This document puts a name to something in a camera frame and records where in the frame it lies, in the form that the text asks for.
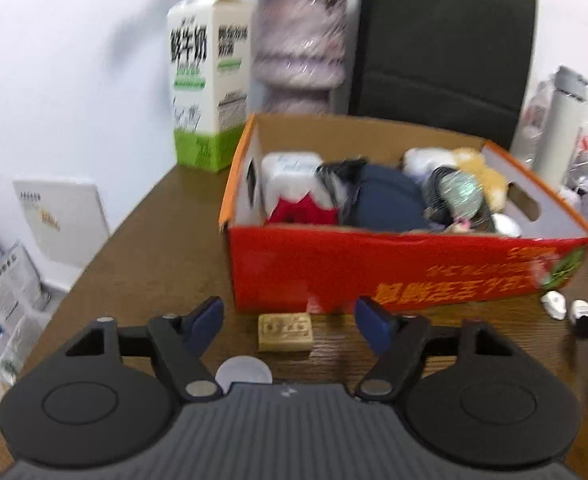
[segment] red cardboard box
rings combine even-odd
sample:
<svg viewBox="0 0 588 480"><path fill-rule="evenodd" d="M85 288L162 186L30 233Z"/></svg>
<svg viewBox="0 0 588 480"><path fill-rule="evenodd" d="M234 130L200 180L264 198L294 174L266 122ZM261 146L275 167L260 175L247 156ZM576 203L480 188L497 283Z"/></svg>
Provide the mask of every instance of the red cardboard box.
<svg viewBox="0 0 588 480"><path fill-rule="evenodd" d="M409 148L430 146L480 150L510 182L504 212L523 237L263 225L266 153L311 151L326 161L364 155L395 166ZM588 223L493 142L346 116L252 116L234 155L219 227L229 243L236 308L244 312L346 312L363 294L392 311L531 294L563 286L588 249Z"/></svg>

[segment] dark brown tabletop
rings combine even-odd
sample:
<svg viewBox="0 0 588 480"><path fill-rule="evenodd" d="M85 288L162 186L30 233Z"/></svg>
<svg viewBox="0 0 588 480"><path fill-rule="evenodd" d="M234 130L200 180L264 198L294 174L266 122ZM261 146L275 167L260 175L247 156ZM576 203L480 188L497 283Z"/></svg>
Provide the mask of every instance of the dark brown tabletop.
<svg viewBox="0 0 588 480"><path fill-rule="evenodd" d="M30 355L26 369L55 350L88 321L116 317L121 325L144 324L168 312L185 314L208 296L227 305L223 330L203 361L215 371L225 359L257 354L257 318L236 314L218 209L227 173L218 175L176 167L158 183L109 239L63 300ZM588 257L564 294L568 301L588 301ZM503 301L439 306L421 311L434 323L458 325L465 317L487 320L514 339L578 396L583 422L567 465L588 479L588 341L577 341L567 321L548 317L538 296ZM261 354L276 378L342 382L353 388L372 366L373 355L352 316L314 316L314 349L307 359ZM128 364L149 370L144 360ZM434 358L427 371L452 362ZM0 473L11 457L0 434Z"/></svg>

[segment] white milk carton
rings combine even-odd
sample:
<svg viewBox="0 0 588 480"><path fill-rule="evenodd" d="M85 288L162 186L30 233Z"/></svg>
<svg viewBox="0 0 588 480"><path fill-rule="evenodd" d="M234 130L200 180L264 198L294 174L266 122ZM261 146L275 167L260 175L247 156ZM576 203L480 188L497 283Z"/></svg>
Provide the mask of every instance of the white milk carton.
<svg viewBox="0 0 588 480"><path fill-rule="evenodd" d="M247 120L252 6L183 0L167 14L178 162L229 166Z"/></svg>

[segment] gray ribbed panel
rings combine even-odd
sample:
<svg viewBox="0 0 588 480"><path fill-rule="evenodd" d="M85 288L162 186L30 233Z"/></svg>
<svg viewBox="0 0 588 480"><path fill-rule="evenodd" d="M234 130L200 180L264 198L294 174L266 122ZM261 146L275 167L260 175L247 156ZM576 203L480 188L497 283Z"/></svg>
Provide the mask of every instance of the gray ribbed panel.
<svg viewBox="0 0 588 480"><path fill-rule="evenodd" d="M155 446L89 471L17 463L2 480L576 480L563 465L497 473L459 466L416 443L394 412L339 384L236 384L192 404Z"/></svg>

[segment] wooden block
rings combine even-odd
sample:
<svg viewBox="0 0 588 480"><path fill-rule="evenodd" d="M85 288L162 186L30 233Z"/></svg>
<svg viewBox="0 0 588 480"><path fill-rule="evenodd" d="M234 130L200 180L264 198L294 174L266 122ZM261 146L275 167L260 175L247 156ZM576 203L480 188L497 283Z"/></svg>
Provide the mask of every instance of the wooden block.
<svg viewBox="0 0 588 480"><path fill-rule="evenodd" d="M258 318L259 352L304 352L314 346L309 314L261 314Z"/></svg>

